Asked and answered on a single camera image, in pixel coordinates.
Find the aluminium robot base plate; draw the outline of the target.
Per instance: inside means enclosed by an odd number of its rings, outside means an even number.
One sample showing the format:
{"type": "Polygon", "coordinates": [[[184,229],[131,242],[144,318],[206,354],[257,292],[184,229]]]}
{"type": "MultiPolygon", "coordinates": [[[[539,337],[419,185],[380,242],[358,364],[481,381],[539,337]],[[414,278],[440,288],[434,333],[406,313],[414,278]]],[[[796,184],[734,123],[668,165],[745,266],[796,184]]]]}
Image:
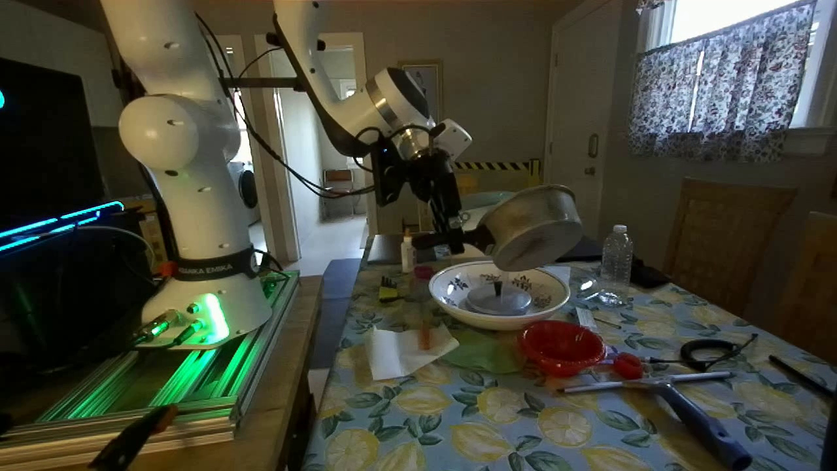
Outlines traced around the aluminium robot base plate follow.
{"type": "Polygon", "coordinates": [[[14,424],[0,433],[0,471],[87,465],[122,430],[159,405],[172,422],[144,452],[231,441],[274,354],[298,271],[266,278],[271,316],[254,333],[211,350],[129,350],[27,386],[3,385],[14,424]]]}

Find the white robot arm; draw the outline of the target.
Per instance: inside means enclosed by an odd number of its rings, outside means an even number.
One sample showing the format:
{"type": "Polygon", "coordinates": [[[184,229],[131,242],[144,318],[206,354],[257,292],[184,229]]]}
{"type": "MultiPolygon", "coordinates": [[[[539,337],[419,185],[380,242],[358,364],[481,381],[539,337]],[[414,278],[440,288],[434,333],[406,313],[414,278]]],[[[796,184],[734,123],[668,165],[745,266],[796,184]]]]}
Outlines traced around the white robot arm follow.
{"type": "MultiPolygon", "coordinates": [[[[150,173],[176,236],[176,270],[144,304],[139,342],[203,350],[271,318],[264,278],[254,266],[244,197],[231,176],[241,146],[235,106],[201,40],[192,0],[99,0],[117,53],[144,95],[126,105],[120,138],[150,173]]],[[[384,68],[342,99],[320,66],[316,21],[324,0],[271,0],[277,40],[345,156],[375,161],[375,193],[392,201],[403,185],[440,212],[440,240],[458,242],[453,160],[470,136],[428,110],[417,78],[384,68]]]]}

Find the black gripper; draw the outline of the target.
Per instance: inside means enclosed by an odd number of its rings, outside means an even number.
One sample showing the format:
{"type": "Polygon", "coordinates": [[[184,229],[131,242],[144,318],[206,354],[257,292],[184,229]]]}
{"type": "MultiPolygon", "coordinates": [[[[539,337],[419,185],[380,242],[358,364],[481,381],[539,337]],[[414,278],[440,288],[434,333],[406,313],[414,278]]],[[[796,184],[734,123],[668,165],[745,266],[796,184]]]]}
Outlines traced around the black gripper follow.
{"type": "Polygon", "coordinates": [[[403,185],[426,201],[428,233],[440,236],[453,253],[462,252],[461,193],[451,173],[451,156],[441,148],[419,151],[403,160],[392,142],[372,146],[375,198],[392,205],[403,185]]]}

